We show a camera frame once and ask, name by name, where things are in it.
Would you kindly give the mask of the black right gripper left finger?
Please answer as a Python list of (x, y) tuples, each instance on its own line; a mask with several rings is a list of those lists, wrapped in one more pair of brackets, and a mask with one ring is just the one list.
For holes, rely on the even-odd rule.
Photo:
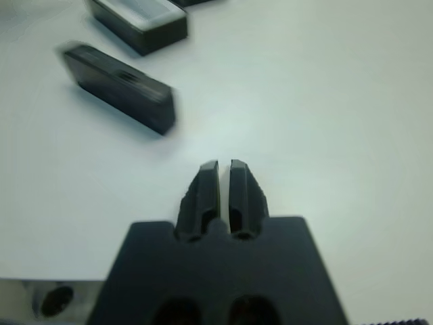
[(210, 160), (200, 166), (181, 200), (175, 236), (182, 242), (200, 240), (220, 216), (219, 164)]

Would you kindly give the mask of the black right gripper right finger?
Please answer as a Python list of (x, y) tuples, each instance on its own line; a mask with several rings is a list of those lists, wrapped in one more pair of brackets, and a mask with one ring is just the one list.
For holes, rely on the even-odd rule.
[(233, 159), (229, 171), (229, 226), (234, 238), (251, 240), (262, 230), (263, 220), (269, 218), (267, 199), (242, 160)]

